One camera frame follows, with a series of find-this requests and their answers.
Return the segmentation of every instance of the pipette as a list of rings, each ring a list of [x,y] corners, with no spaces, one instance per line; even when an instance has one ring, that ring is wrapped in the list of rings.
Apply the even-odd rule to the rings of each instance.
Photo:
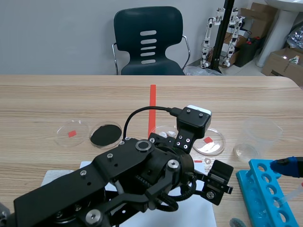
[[[297,189],[293,190],[292,192],[288,193],[286,196],[275,201],[274,206],[280,207],[283,203],[290,201],[292,198],[298,196],[302,192],[303,192],[303,183],[301,183]],[[266,213],[266,210],[260,212],[259,214],[262,215],[264,213]]]

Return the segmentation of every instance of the chair backrest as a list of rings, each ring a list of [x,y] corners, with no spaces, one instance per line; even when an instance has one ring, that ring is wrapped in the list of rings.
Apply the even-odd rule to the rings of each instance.
[[[182,40],[183,19],[175,7],[143,7],[117,12],[117,48],[130,54],[130,64],[166,58],[165,50]]]

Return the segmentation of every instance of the black pole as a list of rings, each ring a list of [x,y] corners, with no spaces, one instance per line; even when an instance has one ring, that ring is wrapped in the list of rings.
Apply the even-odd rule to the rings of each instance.
[[[226,31],[227,31],[227,28],[229,25],[229,20],[231,18],[234,2],[235,2],[235,0],[225,0],[225,3],[224,3],[225,13],[224,13],[223,20],[221,21],[221,24],[219,26],[216,43],[214,45],[214,53],[213,53],[213,57],[212,57],[212,62],[210,63],[210,68],[212,70],[216,70],[218,72],[220,72],[220,70],[219,70],[220,55],[221,55],[221,51],[222,51],[222,47],[223,47],[223,43],[224,43],[225,34],[226,34]]]

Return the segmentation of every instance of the black chair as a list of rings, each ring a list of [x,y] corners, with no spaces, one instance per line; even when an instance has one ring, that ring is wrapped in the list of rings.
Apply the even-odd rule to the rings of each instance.
[[[115,15],[114,29],[116,43],[112,45],[116,74],[115,45],[118,50],[127,51],[129,63],[121,70],[121,75],[184,75],[190,49],[183,33],[181,12],[174,7],[143,7],[124,9]],[[165,56],[169,46],[178,44],[185,38],[188,59],[183,68]]]

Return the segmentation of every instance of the wood grain surface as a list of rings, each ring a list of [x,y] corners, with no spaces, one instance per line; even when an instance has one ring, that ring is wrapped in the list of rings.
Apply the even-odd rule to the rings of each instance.
[[[183,108],[197,105],[213,112],[211,127],[226,139],[223,153],[211,157],[234,167],[224,195],[214,206],[218,227],[239,218],[251,223],[235,173],[248,169],[233,153],[243,121],[252,116],[273,120],[283,137],[265,158],[303,156],[303,92],[283,77],[191,77],[191,76],[0,76],[0,201],[13,210],[13,201],[40,186],[47,170],[74,169],[84,160],[105,152],[89,140],[72,148],[55,142],[57,130],[69,120],[86,121],[89,128],[114,121],[124,126],[128,115],[149,105],[150,84],[157,85],[157,105]],[[176,119],[157,112],[156,125],[174,126]],[[145,139],[148,111],[130,122],[128,136]],[[191,155],[204,157],[194,150]],[[303,179],[282,176],[284,193],[297,188]],[[303,195],[289,202],[303,226]]]

